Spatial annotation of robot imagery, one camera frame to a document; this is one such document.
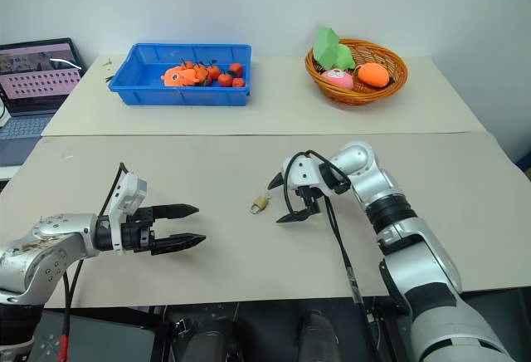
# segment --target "green toy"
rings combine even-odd
[[[325,69],[347,70],[356,67],[348,46],[339,43],[338,35],[330,27],[319,31],[314,44],[314,59]]]

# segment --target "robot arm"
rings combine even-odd
[[[147,184],[127,173],[113,189],[109,215],[59,214],[0,248],[0,362],[27,360],[42,308],[66,269],[80,259],[115,250],[152,255],[193,247],[206,237],[182,233],[155,238],[156,219],[196,213],[187,204],[140,208]]]
[[[389,294],[412,317],[415,360],[512,360],[485,319],[460,298],[454,263],[392,176],[380,169],[368,144],[347,144],[329,162],[306,154],[287,159],[269,188],[281,184],[301,196],[306,208],[290,211],[280,223],[305,220],[319,212],[315,199],[320,195],[333,197],[352,188],[377,234],[384,255],[379,268]]]

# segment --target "wicker basket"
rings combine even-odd
[[[406,64],[395,53],[382,46],[363,40],[344,38],[340,40],[340,42],[350,48],[356,65],[370,61],[379,63],[387,68],[394,83],[385,88],[375,88],[363,84],[358,77],[354,75],[354,70],[347,70],[347,72],[354,78],[354,88],[352,90],[347,90],[340,86],[336,86],[334,83],[321,76],[321,73],[324,72],[324,68],[314,59],[313,50],[310,50],[304,60],[306,70],[314,78],[315,83],[323,93],[331,100],[345,103],[347,105],[366,105],[375,100],[391,96],[406,83]]]

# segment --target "laptop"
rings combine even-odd
[[[0,129],[0,166],[24,163],[83,74],[70,38],[0,46],[0,98],[11,116]]]

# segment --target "white wall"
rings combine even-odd
[[[531,0],[0,0],[0,42],[72,37],[88,63],[135,42],[303,55],[316,29],[434,56],[512,159],[531,149]]]

